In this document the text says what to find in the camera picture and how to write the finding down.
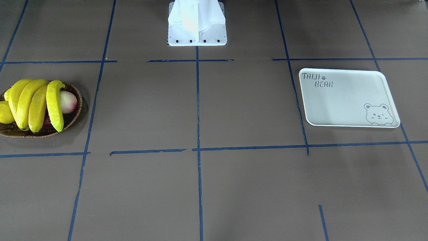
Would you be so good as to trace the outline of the yellow banana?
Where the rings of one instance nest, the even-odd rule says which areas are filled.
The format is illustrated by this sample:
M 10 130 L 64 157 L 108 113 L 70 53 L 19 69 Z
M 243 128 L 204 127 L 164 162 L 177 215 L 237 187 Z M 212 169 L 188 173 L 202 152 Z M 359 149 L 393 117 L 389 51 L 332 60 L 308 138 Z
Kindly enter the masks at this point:
M 21 130 L 28 130 L 29 108 L 35 92 L 47 85 L 48 82 L 44 79 L 35 79 L 29 82 L 20 92 L 19 100 L 16 108 L 16 123 Z
M 11 88 L 8 94 L 9 107 L 12 112 L 13 118 L 16 120 L 17 116 L 17 104 L 20 99 L 20 95 L 23 89 L 32 82 L 32 79 L 26 78 L 17 81 Z
M 63 131 L 64 120 L 60 104 L 60 90 L 65 85 L 59 80 L 51 81 L 47 86 L 46 102 L 50 122 L 58 132 Z
M 28 125 L 33 133 L 38 133 L 44 124 L 45 112 L 47 108 L 47 87 L 47 84 L 40 87 L 34 93 L 30 103 Z

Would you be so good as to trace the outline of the brown wicker basket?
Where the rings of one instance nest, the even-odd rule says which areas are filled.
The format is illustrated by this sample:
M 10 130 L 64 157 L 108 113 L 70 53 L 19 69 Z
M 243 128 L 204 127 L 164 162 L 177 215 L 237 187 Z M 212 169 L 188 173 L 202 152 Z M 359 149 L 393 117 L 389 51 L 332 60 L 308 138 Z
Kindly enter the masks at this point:
M 64 127 L 63 127 L 63 131 L 67 130 L 71 125 L 73 125 L 74 122 L 76 122 L 76 120 L 79 118 L 81 111 L 82 111 L 82 106 L 83 106 L 83 98 L 82 95 L 80 93 L 80 91 L 74 87 L 72 84 L 69 84 L 67 82 L 62 81 L 63 84 L 65 85 L 64 88 L 62 88 L 60 91 L 68 91 L 73 93 L 77 100 L 78 100 L 78 104 L 77 104 L 77 108 L 70 114 L 63 114 L 63 120 L 64 120 Z M 2 93 L 1 93 L 1 101 L 8 101 L 8 94 L 10 91 L 10 88 L 12 86 L 6 88 Z M 2 124 L 1 123 L 1 135 L 2 136 L 6 136 L 6 137 L 11 137 L 11 138 L 45 138 L 48 136 L 53 136 L 58 134 L 59 132 L 56 130 L 51 130 L 51 131 L 45 131 L 45 132 L 38 132 L 38 133 L 33 133 L 30 128 L 28 130 L 21 130 L 15 122 L 11 123 L 11 124 Z

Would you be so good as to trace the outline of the white bear tray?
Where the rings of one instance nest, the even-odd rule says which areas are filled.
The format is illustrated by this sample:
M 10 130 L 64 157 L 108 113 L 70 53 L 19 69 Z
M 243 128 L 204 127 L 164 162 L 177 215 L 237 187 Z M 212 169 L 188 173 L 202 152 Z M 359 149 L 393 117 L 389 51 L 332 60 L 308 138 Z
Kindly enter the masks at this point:
M 303 68 L 299 81 L 306 120 L 313 126 L 397 128 L 401 124 L 381 72 Z

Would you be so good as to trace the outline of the pink white peach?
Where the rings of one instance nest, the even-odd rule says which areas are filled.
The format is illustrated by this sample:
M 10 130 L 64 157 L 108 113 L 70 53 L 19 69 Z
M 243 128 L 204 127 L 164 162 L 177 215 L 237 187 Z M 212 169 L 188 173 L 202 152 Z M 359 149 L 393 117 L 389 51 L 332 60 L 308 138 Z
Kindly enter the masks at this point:
M 76 96 L 68 91 L 60 91 L 60 108 L 63 114 L 70 114 L 77 108 Z

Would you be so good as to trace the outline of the yellow lemon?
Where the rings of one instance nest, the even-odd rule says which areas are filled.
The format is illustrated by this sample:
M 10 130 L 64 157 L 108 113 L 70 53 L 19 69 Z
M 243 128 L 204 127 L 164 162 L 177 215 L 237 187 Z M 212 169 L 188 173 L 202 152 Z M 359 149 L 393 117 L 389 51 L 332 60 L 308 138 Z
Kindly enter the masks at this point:
M 11 124 L 15 122 L 8 101 L 0 101 L 0 123 Z

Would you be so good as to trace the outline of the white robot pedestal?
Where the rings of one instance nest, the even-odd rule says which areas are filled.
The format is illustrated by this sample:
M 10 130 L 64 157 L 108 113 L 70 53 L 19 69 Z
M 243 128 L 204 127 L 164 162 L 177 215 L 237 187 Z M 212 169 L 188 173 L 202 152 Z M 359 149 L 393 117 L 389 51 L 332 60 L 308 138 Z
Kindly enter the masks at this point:
M 224 4 L 218 0 L 174 0 L 169 4 L 169 46 L 225 46 Z

